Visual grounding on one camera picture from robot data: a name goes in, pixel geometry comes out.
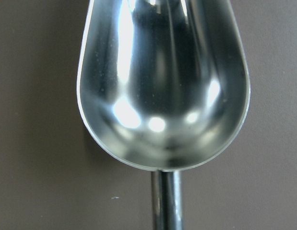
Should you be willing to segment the stainless steel ice scoop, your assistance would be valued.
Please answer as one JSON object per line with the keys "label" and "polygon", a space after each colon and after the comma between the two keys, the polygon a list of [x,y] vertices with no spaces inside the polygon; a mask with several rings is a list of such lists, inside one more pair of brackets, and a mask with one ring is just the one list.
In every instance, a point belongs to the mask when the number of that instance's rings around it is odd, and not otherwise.
{"label": "stainless steel ice scoop", "polygon": [[183,229],[181,172],[233,142],[249,102],[230,1],[89,1],[78,108],[105,152],[151,172],[154,229]]}

